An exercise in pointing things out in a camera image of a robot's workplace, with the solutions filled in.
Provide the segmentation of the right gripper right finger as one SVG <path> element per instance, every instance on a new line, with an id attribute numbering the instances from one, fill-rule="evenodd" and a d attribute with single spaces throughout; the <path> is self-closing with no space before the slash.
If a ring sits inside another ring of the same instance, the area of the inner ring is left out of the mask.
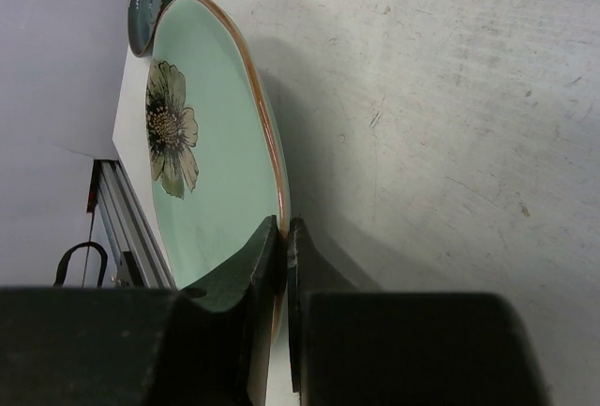
<path id="1" fill-rule="evenodd" d="M 294 218 L 292 389 L 304 405 L 547 405 L 523 321 L 493 293 L 358 290 Z"/>

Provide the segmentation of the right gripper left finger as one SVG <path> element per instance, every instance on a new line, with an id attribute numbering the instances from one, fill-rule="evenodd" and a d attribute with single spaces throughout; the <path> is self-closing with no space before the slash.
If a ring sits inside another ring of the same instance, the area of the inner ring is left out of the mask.
<path id="1" fill-rule="evenodd" d="M 262 405 L 279 232 L 183 290 L 6 288 L 5 405 Z"/>

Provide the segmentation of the mint green flower plate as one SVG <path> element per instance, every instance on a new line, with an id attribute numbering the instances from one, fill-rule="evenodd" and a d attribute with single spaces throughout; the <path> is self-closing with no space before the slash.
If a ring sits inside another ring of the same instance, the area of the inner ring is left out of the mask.
<path id="1" fill-rule="evenodd" d="M 176 287 L 224 263 L 267 217 L 288 233 L 277 120 L 244 37 L 214 1 L 165 8 L 144 116 L 158 233 Z"/>

